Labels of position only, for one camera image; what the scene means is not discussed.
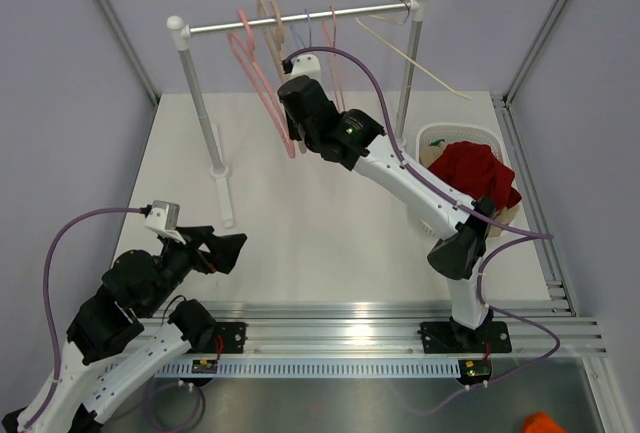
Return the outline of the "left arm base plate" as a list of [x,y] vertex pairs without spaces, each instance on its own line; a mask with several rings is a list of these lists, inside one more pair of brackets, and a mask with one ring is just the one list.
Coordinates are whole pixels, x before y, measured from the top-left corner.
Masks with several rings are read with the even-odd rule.
[[246,342],[247,324],[236,321],[217,322],[213,333],[202,346],[195,349],[197,353],[207,354],[242,354]]

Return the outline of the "aluminium mounting rail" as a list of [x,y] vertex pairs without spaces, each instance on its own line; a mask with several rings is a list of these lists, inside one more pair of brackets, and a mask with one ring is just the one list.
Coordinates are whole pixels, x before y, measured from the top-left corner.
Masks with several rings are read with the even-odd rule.
[[[205,301],[220,321],[248,326],[245,354],[264,356],[409,356],[423,351],[419,325],[446,320],[447,301],[260,304]],[[560,356],[606,354],[597,321],[572,312],[565,300],[500,302],[498,307],[555,333]]]

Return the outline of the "white perforated plastic basket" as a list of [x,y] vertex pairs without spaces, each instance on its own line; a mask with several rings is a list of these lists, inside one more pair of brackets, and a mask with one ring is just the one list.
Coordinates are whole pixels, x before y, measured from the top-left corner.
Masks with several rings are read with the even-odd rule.
[[[430,143],[444,139],[441,147]],[[416,159],[445,183],[479,199],[496,204],[494,219],[511,224],[520,209],[515,172],[508,166],[499,138],[490,130],[463,123],[432,123],[416,139]]]

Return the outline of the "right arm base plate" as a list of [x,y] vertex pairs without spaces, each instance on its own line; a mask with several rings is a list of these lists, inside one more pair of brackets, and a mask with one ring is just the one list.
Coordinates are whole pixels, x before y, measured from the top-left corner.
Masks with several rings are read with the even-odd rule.
[[476,330],[456,326],[451,321],[426,321],[420,324],[425,354],[483,354],[513,351],[507,324],[491,322]]

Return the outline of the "thick pink plastic hanger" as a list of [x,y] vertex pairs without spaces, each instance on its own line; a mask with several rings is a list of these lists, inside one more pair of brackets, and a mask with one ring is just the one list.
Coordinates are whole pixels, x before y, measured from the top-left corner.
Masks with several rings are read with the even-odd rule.
[[241,38],[235,32],[227,34],[229,47],[244,70],[245,76],[252,84],[255,93],[261,100],[265,110],[274,124],[278,137],[282,141],[287,156],[290,159],[296,157],[296,146],[294,140],[289,137],[289,130],[286,116],[281,109],[279,100],[273,91],[266,75],[256,60],[255,35],[249,26],[249,21],[243,10],[237,11],[241,25],[245,31],[245,38]]

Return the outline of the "orange cloth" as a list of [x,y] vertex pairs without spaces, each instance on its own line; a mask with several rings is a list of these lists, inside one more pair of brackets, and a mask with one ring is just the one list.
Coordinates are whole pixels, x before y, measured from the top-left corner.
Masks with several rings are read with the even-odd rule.
[[549,415],[538,411],[528,416],[522,425],[522,433],[566,433]]

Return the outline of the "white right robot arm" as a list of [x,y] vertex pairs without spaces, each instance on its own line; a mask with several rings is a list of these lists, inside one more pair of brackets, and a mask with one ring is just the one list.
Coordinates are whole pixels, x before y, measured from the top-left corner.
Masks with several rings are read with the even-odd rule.
[[478,293],[478,262],[486,253],[489,225],[474,214],[491,217],[493,201],[455,192],[429,171],[424,177],[431,185],[426,186],[411,173],[420,164],[400,158],[380,123],[359,109],[340,112],[321,84],[306,75],[280,86],[277,97],[292,137],[323,160],[386,189],[430,225],[437,241],[427,262],[447,281],[453,340],[464,350],[481,348],[492,321]]

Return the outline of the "beige wooden hanger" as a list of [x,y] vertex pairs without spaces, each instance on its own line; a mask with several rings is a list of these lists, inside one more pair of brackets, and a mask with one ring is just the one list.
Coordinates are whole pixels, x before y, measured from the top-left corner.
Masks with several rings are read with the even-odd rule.
[[288,75],[282,65],[285,32],[279,4],[275,0],[271,0],[269,3],[265,0],[256,0],[256,13],[260,18],[269,17],[276,21],[274,26],[265,27],[262,34],[277,70],[279,81],[284,83],[288,79]]

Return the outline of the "pink wire hanger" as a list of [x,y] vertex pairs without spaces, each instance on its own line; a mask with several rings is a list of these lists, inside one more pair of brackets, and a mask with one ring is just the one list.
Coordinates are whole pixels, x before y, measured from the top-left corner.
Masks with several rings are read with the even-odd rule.
[[[326,21],[322,22],[322,31],[324,40],[328,47],[336,48],[336,39],[337,39],[337,17],[335,13],[335,9],[333,6],[330,6],[331,11],[331,27],[328,26]],[[337,107],[340,111],[345,110],[345,98],[344,98],[344,89],[342,84],[342,74],[340,65],[338,63],[338,56],[334,53],[329,57],[329,71],[330,78],[333,86],[334,97],[337,104]]]

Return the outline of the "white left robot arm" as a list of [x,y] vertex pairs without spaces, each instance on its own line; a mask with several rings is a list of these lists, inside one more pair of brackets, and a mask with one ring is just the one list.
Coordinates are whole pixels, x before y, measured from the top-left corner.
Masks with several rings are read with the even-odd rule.
[[73,318],[47,382],[29,406],[4,416],[4,429],[96,432],[164,363],[188,351],[221,351],[209,311],[196,299],[183,300],[143,347],[107,368],[189,273],[230,273],[246,241],[244,233],[217,236],[211,226],[179,227],[162,239],[157,255],[121,254]]

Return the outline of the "metal clothes rack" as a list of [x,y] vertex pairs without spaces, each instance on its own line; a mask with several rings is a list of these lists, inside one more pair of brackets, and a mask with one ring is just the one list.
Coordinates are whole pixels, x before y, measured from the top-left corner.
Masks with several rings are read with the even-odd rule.
[[[375,17],[377,19],[385,21],[387,19],[387,16],[391,13],[405,11],[408,14],[409,6],[409,0],[393,0],[388,4],[382,5],[338,10],[335,9],[335,13],[337,21],[341,18],[359,18],[363,16]],[[291,27],[298,23],[312,25],[315,22],[331,21],[331,11],[305,11],[303,13],[288,16],[283,16],[281,14],[281,17],[285,30],[287,26]],[[417,53],[422,25],[413,26],[412,17],[407,16],[407,19],[411,22],[411,29],[409,44],[405,53]],[[269,17],[258,17],[256,19],[248,21],[249,26],[251,27],[253,32],[255,30],[263,30],[268,26],[274,26],[276,23],[273,18]],[[167,19],[166,25],[171,33],[181,61],[191,98],[195,107],[196,115],[200,124],[200,129],[203,134],[207,152],[211,161],[210,176],[213,179],[217,189],[222,224],[226,228],[231,228],[235,225],[232,196],[229,188],[229,177],[231,176],[231,173],[230,169],[224,161],[223,150],[221,149],[220,145],[218,127],[216,123],[210,119],[204,103],[204,96],[191,55],[189,40],[197,35],[221,33],[228,34],[230,32],[240,31],[243,29],[243,27],[241,25],[240,19],[235,23],[192,27],[186,24],[185,21],[177,15],[169,17]],[[410,65],[405,60],[405,75],[402,83],[400,105],[398,107],[398,116],[396,121],[396,126],[398,127],[399,132],[404,131],[404,121],[406,119],[408,110],[414,68],[415,67],[410,68]]]

